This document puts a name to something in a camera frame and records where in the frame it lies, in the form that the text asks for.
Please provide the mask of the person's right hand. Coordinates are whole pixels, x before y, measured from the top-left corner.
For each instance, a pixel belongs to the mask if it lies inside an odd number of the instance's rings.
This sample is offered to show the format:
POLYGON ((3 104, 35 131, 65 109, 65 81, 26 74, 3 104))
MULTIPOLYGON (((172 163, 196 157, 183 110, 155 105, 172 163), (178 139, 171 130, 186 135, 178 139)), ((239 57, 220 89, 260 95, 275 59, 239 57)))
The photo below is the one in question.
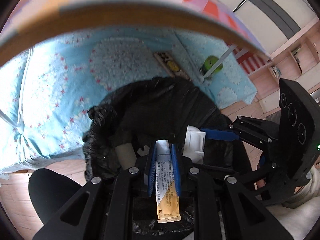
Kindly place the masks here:
POLYGON ((261 179, 261 180, 255 182, 255 184, 256 184, 257 188, 259 189, 259 188, 262 188, 266 185, 266 181, 264 179, 261 179))

